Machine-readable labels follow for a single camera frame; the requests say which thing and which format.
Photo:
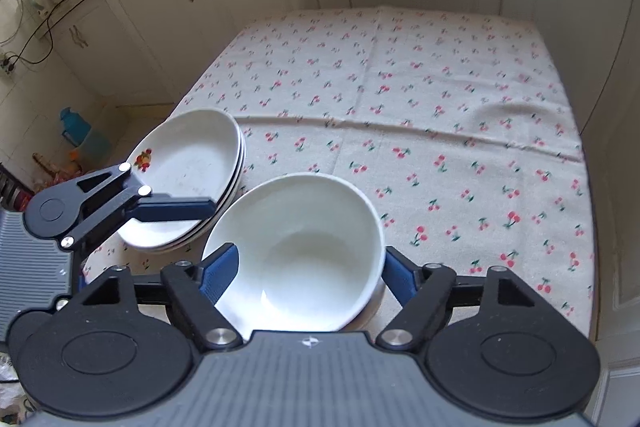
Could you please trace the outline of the white bowl pink flowers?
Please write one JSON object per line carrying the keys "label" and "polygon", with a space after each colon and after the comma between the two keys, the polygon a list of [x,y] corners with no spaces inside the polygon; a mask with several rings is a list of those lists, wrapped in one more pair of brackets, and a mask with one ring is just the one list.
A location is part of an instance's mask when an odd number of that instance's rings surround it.
{"label": "white bowl pink flowers", "polygon": [[260,184],[222,215],[203,255],[239,253],[216,303],[243,338],[256,331],[333,332],[371,300],[385,261],[370,199],[337,176],[294,173]]}

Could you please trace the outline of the white plate with fruit print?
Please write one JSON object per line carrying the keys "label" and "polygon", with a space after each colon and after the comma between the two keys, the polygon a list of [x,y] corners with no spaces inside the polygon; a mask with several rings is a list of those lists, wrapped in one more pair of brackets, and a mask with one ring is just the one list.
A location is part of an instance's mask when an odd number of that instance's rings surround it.
{"label": "white plate with fruit print", "polygon": [[218,202],[240,153],[235,120],[218,109],[199,109],[165,120],[134,147],[127,161],[138,181],[155,193]]}

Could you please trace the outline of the clear plastic storage box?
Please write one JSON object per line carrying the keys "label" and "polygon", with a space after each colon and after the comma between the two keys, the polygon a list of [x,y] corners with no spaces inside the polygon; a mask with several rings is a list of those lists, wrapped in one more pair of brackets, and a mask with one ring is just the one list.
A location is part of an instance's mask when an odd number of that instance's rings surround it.
{"label": "clear plastic storage box", "polygon": [[102,116],[76,148],[78,164],[85,170],[102,168],[113,154],[126,127],[126,122],[119,117]]}

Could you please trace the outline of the blue plastic jug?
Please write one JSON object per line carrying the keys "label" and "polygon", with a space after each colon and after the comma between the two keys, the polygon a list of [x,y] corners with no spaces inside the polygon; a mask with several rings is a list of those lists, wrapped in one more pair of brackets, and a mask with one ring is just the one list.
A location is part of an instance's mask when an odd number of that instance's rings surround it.
{"label": "blue plastic jug", "polygon": [[61,110],[60,121],[63,125],[62,137],[74,147],[81,146],[91,131],[91,124],[69,107]]}

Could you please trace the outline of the cherry print tablecloth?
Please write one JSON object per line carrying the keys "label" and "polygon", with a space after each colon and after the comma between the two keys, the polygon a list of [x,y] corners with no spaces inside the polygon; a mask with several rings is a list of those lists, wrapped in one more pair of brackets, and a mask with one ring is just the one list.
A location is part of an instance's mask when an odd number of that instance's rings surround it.
{"label": "cherry print tablecloth", "polygon": [[243,29],[177,105],[242,128],[242,189],[321,172],[360,188],[416,263],[511,269],[582,332],[594,240],[570,103],[540,33],[381,6]]}

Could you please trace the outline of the wall power socket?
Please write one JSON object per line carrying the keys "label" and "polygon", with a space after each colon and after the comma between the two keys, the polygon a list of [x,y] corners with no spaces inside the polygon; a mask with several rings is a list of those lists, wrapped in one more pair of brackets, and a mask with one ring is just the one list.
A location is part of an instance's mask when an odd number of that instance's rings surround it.
{"label": "wall power socket", "polygon": [[20,56],[15,53],[2,53],[0,60],[0,67],[2,72],[6,75],[11,76],[12,72],[15,69],[15,65],[17,61],[20,59]]}

